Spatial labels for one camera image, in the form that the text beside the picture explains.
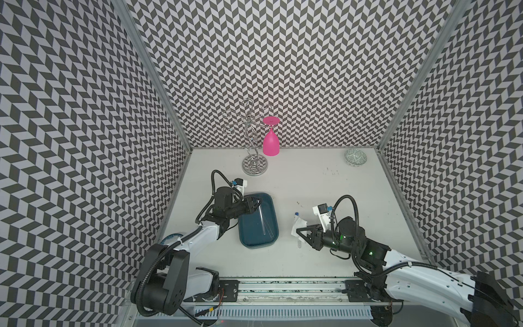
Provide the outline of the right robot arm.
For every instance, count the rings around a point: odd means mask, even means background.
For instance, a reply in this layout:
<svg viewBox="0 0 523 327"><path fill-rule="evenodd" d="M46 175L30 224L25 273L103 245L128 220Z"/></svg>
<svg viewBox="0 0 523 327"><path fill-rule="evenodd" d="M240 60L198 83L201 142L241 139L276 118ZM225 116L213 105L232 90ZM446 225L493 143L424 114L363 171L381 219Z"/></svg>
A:
<svg viewBox="0 0 523 327"><path fill-rule="evenodd" d="M293 229L313 249L342 252L343 259L351 260L372 300L414 302L469 326L519 325L512 300L490 273L456 273L414 260L367 238L351 217L312 225L296 217Z"/></svg>

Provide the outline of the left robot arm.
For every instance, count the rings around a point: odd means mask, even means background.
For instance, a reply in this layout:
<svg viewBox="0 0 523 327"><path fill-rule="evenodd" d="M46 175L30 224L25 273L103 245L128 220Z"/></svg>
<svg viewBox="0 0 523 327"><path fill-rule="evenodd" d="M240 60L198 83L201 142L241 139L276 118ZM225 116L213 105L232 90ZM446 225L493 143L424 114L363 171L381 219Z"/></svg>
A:
<svg viewBox="0 0 523 327"><path fill-rule="evenodd" d="M189 272L190 261L230 228L230 220L258 210L262 200L244 196L237 187L220 187L197 216L197 228L170 245L153 245L144 258L132 288L131 301L144 317L172 315L183 300L199 294L215 295L219 273L205 268Z"/></svg>

